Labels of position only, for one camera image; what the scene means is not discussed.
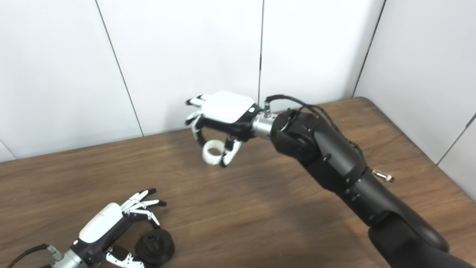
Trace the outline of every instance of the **white robotic hand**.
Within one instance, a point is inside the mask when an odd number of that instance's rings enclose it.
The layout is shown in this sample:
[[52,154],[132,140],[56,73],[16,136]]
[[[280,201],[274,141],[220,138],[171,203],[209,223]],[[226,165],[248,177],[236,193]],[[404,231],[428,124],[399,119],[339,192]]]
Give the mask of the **white robotic hand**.
[[[51,266],[53,268],[87,268],[100,265],[107,260],[123,268],[156,267],[157,265],[145,262],[137,250],[139,257],[133,257],[125,249],[113,245],[135,221],[147,220],[154,230],[161,234],[167,233],[160,229],[160,223],[154,213],[147,210],[152,206],[166,206],[167,203],[160,200],[144,201],[147,196],[155,192],[155,189],[145,190],[135,193],[122,205],[110,203],[105,206],[79,232],[79,238],[74,241],[64,257]],[[170,240],[169,244],[172,244],[171,254],[173,254],[174,246],[171,237],[167,239]]]
[[[200,95],[187,100],[186,104],[200,109],[189,115],[185,124],[191,125],[195,140],[203,147],[203,159],[222,167],[233,160],[242,142],[256,137],[254,125],[264,114],[253,99],[226,91]],[[206,142],[201,133],[203,127],[227,133],[225,143],[219,140]],[[210,149],[218,150],[221,155],[211,154]]]

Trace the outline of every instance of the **wall seam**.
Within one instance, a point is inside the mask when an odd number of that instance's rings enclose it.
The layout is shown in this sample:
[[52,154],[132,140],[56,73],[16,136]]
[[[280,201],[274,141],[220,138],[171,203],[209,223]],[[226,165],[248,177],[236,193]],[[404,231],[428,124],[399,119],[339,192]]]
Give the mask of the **wall seam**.
[[357,85],[358,85],[358,82],[360,81],[360,76],[362,75],[362,71],[364,70],[365,62],[367,61],[367,56],[368,56],[368,53],[370,51],[370,47],[372,46],[372,42],[374,41],[375,33],[377,32],[377,27],[378,27],[378,24],[380,23],[380,18],[382,17],[382,13],[384,11],[384,7],[385,7],[386,2],[387,2],[387,0],[384,0],[384,4],[382,5],[382,10],[380,10],[380,14],[378,16],[378,20],[377,20],[377,23],[375,25],[374,33],[372,34],[372,39],[370,40],[370,44],[368,44],[367,53],[365,54],[364,62],[362,63],[362,68],[360,68],[360,73],[358,74],[357,82],[356,82],[356,85],[354,87],[354,91],[352,92],[352,98],[356,94]]
[[263,24],[265,17],[265,0],[263,0],[263,7],[261,8],[261,40],[259,43],[259,73],[258,73],[258,105],[259,97],[261,96],[261,63],[263,61]]
[[109,31],[108,31],[108,28],[106,27],[106,22],[104,21],[104,18],[103,18],[102,13],[101,13],[101,8],[99,7],[98,0],[94,0],[94,1],[96,2],[96,6],[98,7],[98,12],[99,12],[99,15],[101,17],[102,25],[104,26],[104,30],[106,31],[106,35],[108,36],[109,44],[111,45],[112,53],[114,54],[114,59],[116,60],[116,64],[118,65],[119,72],[120,72],[120,75],[122,77],[122,81],[124,82],[124,86],[126,87],[127,95],[129,96],[129,100],[130,100],[130,105],[132,105],[132,110],[134,111],[134,114],[136,116],[137,124],[139,125],[139,129],[140,129],[140,133],[142,134],[142,136],[144,136],[144,131],[142,131],[142,126],[140,125],[139,117],[137,116],[136,107],[134,107],[134,103],[132,102],[132,98],[131,98],[130,93],[129,93],[129,88],[127,87],[127,84],[126,84],[126,79],[124,79],[124,74],[122,73],[122,69],[119,65],[119,60],[118,60],[118,57],[116,55],[116,51],[114,50],[114,46],[112,45],[111,37],[109,36]]
[[15,158],[15,159],[18,159],[18,157],[16,157],[13,152],[10,150],[10,148],[8,148],[8,146],[5,145],[5,143],[0,139],[0,144],[3,145],[3,147],[5,147],[7,149],[7,151]]
[[473,117],[471,117],[471,119],[469,119],[468,123],[465,125],[465,127],[463,128],[461,133],[458,135],[458,137],[456,137],[456,139],[453,141],[453,143],[450,145],[450,147],[446,150],[446,152],[443,154],[443,156],[440,158],[440,160],[438,160],[436,165],[440,165],[441,161],[443,161],[445,156],[449,153],[449,151],[451,151],[453,146],[455,146],[455,144],[458,142],[459,138],[461,138],[461,136],[463,136],[463,134],[468,129],[468,127],[474,122],[475,118],[476,118],[476,113],[473,115]]

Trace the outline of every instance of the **black robotic arm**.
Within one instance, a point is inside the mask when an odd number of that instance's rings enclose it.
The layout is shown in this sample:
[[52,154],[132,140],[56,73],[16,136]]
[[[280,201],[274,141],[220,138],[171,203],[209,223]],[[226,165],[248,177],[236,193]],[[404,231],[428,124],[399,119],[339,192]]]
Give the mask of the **black robotic arm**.
[[[276,99],[289,99],[302,107],[272,114],[269,103]],[[275,95],[268,97],[261,109],[251,99],[227,92],[202,95],[187,104],[201,108],[186,124],[192,124],[207,163],[225,167],[241,142],[254,137],[269,139],[279,153],[298,160],[323,188],[339,196],[369,226],[372,244],[391,267],[474,268],[450,255],[447,241],[377,181],[376,177],[393,178],[369,168],[359,147],[343,136],[322,108]],[[311,113],[303,113],[303,108]],[[200,132],[204,126],[228,133],[226,142],[215,146],[222,152],[219,161],[208,161],[207,150],[217,143],[205,141]]]

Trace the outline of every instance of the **black object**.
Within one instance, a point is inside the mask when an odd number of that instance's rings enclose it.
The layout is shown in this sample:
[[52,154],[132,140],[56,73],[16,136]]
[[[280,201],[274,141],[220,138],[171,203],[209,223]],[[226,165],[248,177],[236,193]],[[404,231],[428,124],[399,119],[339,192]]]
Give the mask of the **black object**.
[[425,243],[397,214],[390,214],[369,229],[368,236],[391,267],[474,268],[470,264]]
[[21,258],[25,257],[26,255],[28,255],[30,253],[33,253],[35,251],[47,249],[48,247],[49,247],[49,245],[47,245],[47,244],[41,244],[41,245],[38,245],[36,247],[32,247],[32,248],[29,248],[29,249],[25,250],[25,252],[21,253],[10,264],[8,264],[7,268],[12,268],[19,260],[21,260]]
[[337,194],[370,227],[369,237],[393,268],[471,268],[448,254],[447,241],[371,174],[359,147],[344,137],[327,113],[296,101],[311,113],[279,114],[271,128],[275,149],[297,159],[326,190]]
[[164,229],[146,233],[136,244],[136,254],[140,260],[156,267],[166,264],[174,252],[172,236]]

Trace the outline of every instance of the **metal connector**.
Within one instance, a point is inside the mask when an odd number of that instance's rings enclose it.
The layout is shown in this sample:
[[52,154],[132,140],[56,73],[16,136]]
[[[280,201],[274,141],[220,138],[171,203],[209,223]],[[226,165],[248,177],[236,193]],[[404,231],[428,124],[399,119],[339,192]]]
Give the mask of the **metal connector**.
[[54,246],[49,245],[46,249],[51,253],[56,261],[62,260],[64,258],[63,253],[57,250]]
[[269,105],[269,102],[265,102],[265,114],[264,114],[264,117],[265,118],[270,118],[271,117],[271,106]]
[[392,177],[392,175],[389,175],[389,174],[385,174],[381,171],[378,171],[378,170],[372,170],[372,175],[375,176],[376,178],[381,178],[384,180],[384,182],[394,182],[395,181],[395,178]]

